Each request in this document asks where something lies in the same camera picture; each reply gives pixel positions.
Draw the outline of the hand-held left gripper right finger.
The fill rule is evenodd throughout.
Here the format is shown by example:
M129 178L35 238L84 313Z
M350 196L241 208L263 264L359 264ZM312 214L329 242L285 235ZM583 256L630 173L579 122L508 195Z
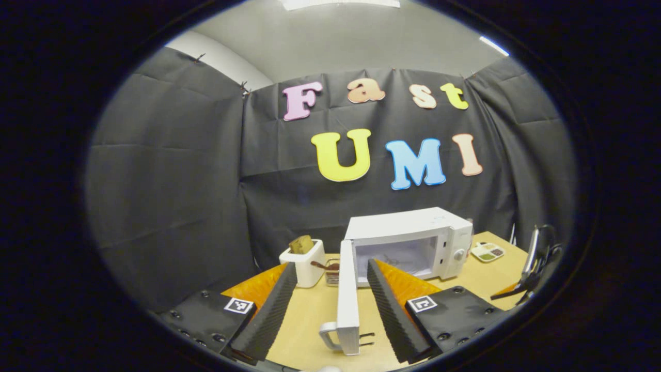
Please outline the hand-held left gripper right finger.
M367 278L399 362L447 353L508 315L465 287L441 290L381 260L368 260Z

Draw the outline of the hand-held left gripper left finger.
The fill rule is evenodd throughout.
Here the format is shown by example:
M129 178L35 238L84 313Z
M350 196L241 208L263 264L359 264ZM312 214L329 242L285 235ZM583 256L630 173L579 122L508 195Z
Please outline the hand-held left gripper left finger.
M211 352L256 365L266 360L297 285L283 263L224 290L201 290L159 316L168 327Z

